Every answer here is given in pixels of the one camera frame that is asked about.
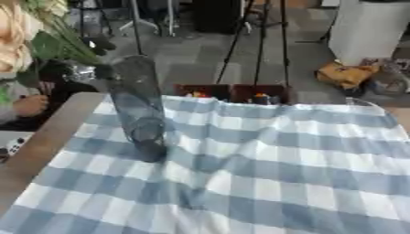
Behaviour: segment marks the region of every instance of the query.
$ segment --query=person's hand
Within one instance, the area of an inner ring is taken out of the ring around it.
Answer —
[[[52,82],[45,82],[45,81],[41,81],[39,83],[39,89],[41,91],[41,94],[43,95],[51,95],[51,92],[53,92],[54,87],[56,85]]]
[[[20,117],[36,116],[47,109],[49,98],[44,95],[33,95],[13,103],[15,112]]]

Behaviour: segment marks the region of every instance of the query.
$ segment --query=cream flower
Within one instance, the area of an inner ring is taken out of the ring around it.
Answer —
[[[25,45],[32,40],[42,24],[24,12],[16,1],[0,4],[0,72],[14,73],[26,70],[32,62]]]
[[[69,12],[69,7],[66,0],[48,0],[44,4],[44,10],[56,16],[63,17]]]

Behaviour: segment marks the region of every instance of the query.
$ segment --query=blue and white checkered tablecloth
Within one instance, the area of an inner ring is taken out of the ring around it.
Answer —
[[[169,155],[134,159],[111,99],[0,233],[410,233],[410,144],[377,107],[164,98]]]

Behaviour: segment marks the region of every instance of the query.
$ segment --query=clear glass cylinder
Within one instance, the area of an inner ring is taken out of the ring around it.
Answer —
[[[135,157],[150,163],[162,161],[167,154],[165,115],[154,61],[145,56],[120,58],[113,63],[113,71],[107,87],[124,133],[135,145]]]

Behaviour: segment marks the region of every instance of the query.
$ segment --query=bag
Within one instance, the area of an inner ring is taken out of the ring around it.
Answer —
[[[379,65],[349,67],[338,62],[332,62],[321,68],[317,73],[320,81],[334,84],[344,90],[360,87],[360,85],[379,71]]]

